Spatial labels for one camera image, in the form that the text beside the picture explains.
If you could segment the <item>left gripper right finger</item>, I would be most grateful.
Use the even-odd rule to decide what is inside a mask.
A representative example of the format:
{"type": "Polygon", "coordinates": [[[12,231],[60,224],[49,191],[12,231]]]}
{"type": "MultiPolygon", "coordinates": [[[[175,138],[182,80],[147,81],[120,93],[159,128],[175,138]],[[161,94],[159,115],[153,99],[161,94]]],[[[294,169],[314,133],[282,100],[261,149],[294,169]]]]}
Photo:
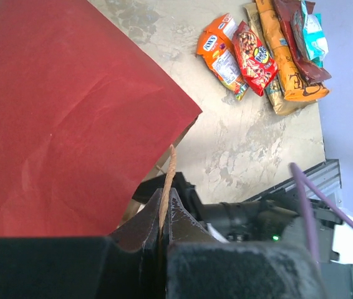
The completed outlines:
{"type": "Polygon", "coordinates": [[[285,242],[222,243],[170,192],[166,298],[327,298],[302,247],[285,242]]]}

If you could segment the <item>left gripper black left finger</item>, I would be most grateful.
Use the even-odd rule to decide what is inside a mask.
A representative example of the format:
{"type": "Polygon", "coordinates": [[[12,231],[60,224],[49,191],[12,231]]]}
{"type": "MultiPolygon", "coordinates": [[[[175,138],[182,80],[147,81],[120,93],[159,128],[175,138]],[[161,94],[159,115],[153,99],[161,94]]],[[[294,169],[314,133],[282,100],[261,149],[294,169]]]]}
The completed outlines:
{"type": "Polygon", "coordinates": [[[0,298],[163,298],[160,198],[109,235],[0,238],[0,298]]]}

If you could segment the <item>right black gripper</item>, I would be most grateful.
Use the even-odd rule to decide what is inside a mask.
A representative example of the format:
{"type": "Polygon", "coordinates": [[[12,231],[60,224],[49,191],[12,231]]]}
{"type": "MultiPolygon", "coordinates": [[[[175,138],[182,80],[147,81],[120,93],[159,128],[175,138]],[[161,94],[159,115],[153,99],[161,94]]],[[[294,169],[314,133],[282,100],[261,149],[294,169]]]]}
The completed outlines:
{"type": "Polygon", "coordinates": [[[266,212],[273,205],[266,199],[237,203],[202,203],[196,186],[189,183],[183,173],[177,172],[172,180],[182,206],[207,229],[218,231],[227,241],[273,240],[266,230],[266,212]]]}

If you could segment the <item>tan snack bag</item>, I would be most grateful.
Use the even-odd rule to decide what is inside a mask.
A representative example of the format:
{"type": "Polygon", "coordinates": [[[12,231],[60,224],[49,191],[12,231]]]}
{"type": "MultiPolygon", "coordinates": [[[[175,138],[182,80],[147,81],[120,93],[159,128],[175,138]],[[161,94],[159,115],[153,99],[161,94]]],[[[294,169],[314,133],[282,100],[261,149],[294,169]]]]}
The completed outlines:
{"type": "MultiPolygon", "coordinates": [[[[257,5],[251,2],[245,4],[243,7],[246,10],[248,24],[251,30],[259,37],[263,45],[268,49],[266,41],[263,37],[263,31],[259,19],[257,5]]],[[[311,102],[290,102],[285,100],[277,76],[275,76],[275,78],[269,83],[269,85],[265,89],[265,92],[268,100],[273,106],[274,112],[280,116],[289,115],[311,104],[311,102]]]]}

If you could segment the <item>orange kettle chips bag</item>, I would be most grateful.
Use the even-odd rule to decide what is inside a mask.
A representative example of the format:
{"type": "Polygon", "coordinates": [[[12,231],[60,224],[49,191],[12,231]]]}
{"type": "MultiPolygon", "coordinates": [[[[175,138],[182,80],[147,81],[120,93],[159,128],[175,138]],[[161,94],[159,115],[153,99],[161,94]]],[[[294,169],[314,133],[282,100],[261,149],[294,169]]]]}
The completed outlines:
{"type": "Polygon", "coordinates": [[[256,0],[256,6],[264,39],[278,66],[284,99],[289,102],[311,102],[328,95],[329,89],[323,83],[309,84],[299,73],[271,1],[256,0]]]}

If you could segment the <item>red peanut snack bag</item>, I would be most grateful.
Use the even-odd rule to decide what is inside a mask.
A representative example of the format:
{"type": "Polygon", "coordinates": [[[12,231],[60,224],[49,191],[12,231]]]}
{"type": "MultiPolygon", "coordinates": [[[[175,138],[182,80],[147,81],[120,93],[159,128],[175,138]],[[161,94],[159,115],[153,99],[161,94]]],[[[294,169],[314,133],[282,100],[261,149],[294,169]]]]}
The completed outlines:
{"type": "Polygon", "coordinates": [[[241,21],[233,34],[232,44],[243,79],[259,96],[278,73],[278,66],[268,49],[250,26],[241,21]]]}

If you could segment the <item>red paper bag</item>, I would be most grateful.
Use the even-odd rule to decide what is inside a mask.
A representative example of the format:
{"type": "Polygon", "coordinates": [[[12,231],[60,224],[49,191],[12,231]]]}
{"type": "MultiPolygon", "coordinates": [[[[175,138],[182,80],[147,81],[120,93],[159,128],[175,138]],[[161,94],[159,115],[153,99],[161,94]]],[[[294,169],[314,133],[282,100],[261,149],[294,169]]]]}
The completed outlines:
{"type": "Polygon", "coordinates": [[[87,1],[0,1],[0,237],[105,235],[199,106],[87,1]]]}

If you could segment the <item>small orange red snack bag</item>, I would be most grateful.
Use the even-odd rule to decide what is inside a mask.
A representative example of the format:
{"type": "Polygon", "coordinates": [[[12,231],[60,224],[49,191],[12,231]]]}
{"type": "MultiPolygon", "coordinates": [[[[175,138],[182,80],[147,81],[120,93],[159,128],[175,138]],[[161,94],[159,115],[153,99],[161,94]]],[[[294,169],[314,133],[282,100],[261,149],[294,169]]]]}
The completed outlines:
{"type": "Polygon", "coordinates": [[[196,54],[203,58],[218,80],[240,101],[249,86],[241,75],[232,44],[237,29],[230,13],[214,19],[200,34],[196,54]]]}

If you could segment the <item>teal white snack bag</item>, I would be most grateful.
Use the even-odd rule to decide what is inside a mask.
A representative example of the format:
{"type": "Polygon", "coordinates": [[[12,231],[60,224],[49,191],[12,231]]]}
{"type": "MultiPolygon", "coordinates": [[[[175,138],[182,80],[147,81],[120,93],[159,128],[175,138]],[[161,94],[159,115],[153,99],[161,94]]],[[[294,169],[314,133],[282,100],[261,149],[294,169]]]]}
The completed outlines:
{"type": "Polygon", "coordinates": [[[305,56],[318,67],[323,67],[323,60],[329,53],[329,47],[322,28],[321,15],[310,14],[305,1],[301,1],[301,12],[305,56]]]}

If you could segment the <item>red doritos bag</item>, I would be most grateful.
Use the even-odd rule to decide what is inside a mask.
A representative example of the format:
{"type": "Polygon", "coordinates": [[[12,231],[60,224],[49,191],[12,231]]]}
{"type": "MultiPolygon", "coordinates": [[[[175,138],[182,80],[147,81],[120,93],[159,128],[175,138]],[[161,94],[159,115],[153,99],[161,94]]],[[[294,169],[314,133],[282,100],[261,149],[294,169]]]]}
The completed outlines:
{"type": "Polygon", "coordinates": [[[304,53],[302,27],[302,1],[275,0],[273,6],[277,12],[282,32],[288,42],[291,55],[299,73],[307,83],[321,83],[332,78],[323,67],[311,62],[304,53]]]}

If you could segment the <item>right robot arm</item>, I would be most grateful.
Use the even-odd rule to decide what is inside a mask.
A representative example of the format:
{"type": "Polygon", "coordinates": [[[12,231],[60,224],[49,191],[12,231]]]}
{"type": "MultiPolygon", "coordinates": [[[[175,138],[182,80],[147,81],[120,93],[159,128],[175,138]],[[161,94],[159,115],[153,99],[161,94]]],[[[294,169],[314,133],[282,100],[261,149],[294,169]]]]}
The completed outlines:
{"type": "MultiPolygon", "coordinates": [[[[183,207],[219,240],[284,241],[306,246],[306,221],[292,179],[243,202],[203,203],[193,184],[181,172],[173,178],[183,207]]],[[[353,264],[353,228],[326,202],[307,190],[322,263],[353,264]]]]}

